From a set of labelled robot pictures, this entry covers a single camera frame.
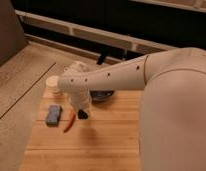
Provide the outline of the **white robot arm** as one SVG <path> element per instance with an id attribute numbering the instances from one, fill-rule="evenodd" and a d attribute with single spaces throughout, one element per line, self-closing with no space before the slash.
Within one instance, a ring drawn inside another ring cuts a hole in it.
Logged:
<path id="1" fill-rule="evenodd" d="M 206 171 L 206 50 L 151 53 L 92 72 L 66 71 L 58 86 L 140 90 L 141 171 Z"/>

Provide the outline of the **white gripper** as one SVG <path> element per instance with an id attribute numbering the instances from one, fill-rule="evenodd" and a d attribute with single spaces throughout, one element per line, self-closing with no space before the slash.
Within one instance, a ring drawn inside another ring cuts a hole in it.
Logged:
<path id="1" fill-rule="evenodd" d="M 91 96 L 88 90 L 69 92 L 68 95 L 70 105 L 75 113 L 78 113 L 80 110 L 83 110 L 84 112 L 89 111 Z"/>

